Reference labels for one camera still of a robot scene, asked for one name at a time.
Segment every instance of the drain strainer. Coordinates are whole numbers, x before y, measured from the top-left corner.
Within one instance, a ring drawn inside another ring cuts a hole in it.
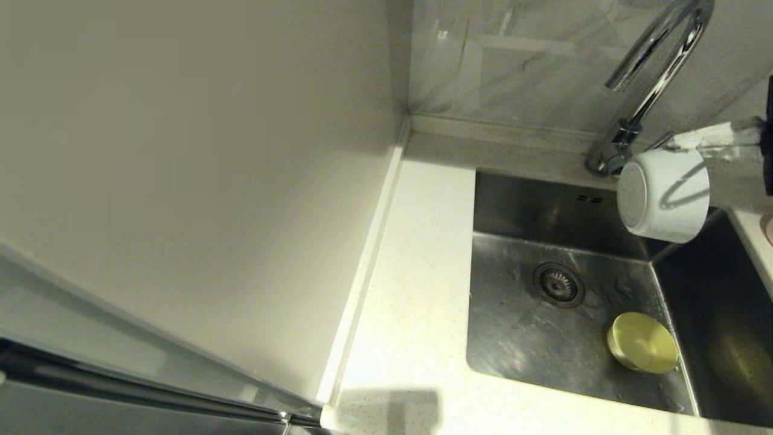
[[[558,307],[576,307],[585,298],[585,288],[580,277],[558,263],[541,264],[534,270],[532,281],[540,296]]]

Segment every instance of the chrome faucet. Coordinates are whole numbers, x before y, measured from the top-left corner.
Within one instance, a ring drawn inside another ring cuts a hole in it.
[[[713,11],[714,0],[675,0],[649,25],[628,51],[625,59],[618,65],[618,69],[607,80],[606,86],[613,91],[624,91],[658,49],[660,43],[682,21],[690,19],[681,42],[671,53],[666,68],[652,89],[630,116],[621,118],[604,141],[597,143],[589,151],[585,165],[592,173],[599,176],[617,175],[631,159],[631,144],[642,132],[642,120],[695,49],[700,37],[706,31]]]

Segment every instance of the white countertop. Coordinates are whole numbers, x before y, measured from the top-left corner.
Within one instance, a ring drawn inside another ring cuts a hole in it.
[[[570,152],[509,146],[509,156],[490,165],[454,165],[448,161],[455,159],[437,156],[439,149],[453,154],[470,143],[425,134],[411,139],[339,399],[326,406],[323,426],[350,435],[773,434],[496,378],[469,368],[465,346],[475,167],[507,165],[513,175],[610,186],[608,181],[588,178],[581,166],[573,169],[581,157]],[[546,165],[557,170],[539,176]],[[758,268],[773,271],[773,248],[759,230],[762,212],[734,212],[734,223],[741,226],[747,248],[757,250],[753,257]],[[771,276],[765,274],[766,284],[773,282]]]

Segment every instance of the small sink basin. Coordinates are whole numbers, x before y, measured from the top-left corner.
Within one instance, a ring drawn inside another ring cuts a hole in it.
[[[615,193],[478,173],[467,361],[489,375],[773,427],[773,303],[727,214],[685,245],[631,235]],[[679,364],[631,371],[606,347],[654,317]]]

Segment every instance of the stainless steel sink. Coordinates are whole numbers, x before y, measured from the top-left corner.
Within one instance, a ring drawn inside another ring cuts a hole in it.
[[[686,245],[629,234],[615,193],[478,173],[467,361],[476,371],[773,427],[773,303],[726,213]],[[664,375],[616,362],[620,313],[666,325]]]

